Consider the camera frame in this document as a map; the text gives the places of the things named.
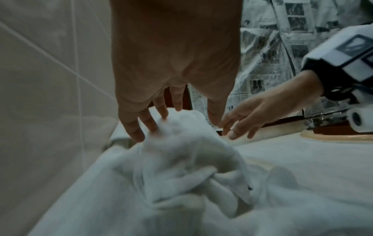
hand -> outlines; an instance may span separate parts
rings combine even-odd
[[[168,116],[164,89],[176,110],[190,83],[208,98],[208,116],[219,125],[240,63],[242,0],[111,0],[112,62],[119,119],[136,142],[138,118],[154,131],[148,105]]]
[[[247,137],[253,138],[264,124],[311,105],[322,93],[317,75],[311,70],[303,71],[273,89],[244,100],[227,113],[221,122],[222,134],[235,140],[249,132]]]

wall tile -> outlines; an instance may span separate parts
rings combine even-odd
[[[75,69],[70,0],[0,0],[0,21]]]
[[[109,96],[80,80],[85,168],[103,152],[118,124],[118,105]]]
[[[79,73],[115,96],[110,41],[86,0],[75,0]]]
[[[93,7],[94,12],[97,17],[100,19],[102,25],[108,36],[112,36],[112,11],[110,9],[109,0],[88,0],[91,6]]]
[[[25,235],[82,174],[76,77],[0,28],[0,235]]]

